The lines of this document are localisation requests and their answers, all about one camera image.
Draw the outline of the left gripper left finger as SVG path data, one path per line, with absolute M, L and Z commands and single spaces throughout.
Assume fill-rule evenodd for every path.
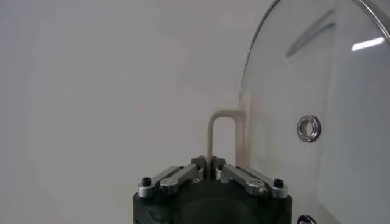
M 207 164 L 203 156 L 192 158 L 186 166 L 171 166 L 154 177 L 144 177 L 138 184 L 137 195 L 141 198 L 152 198 L 160 190 L 165 195 L 176 194 L 186 181 L 203 179 L 206 169 Z

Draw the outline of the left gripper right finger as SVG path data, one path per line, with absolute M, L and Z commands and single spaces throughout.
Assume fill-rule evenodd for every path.
M 234 181 L 253 197 L 284 199 L 288 188 L 282 179 L 272 179 L 254 170 L 227 164 L 225 159 L 213 157 L 211 161 L 214 177 L 222 183 Z

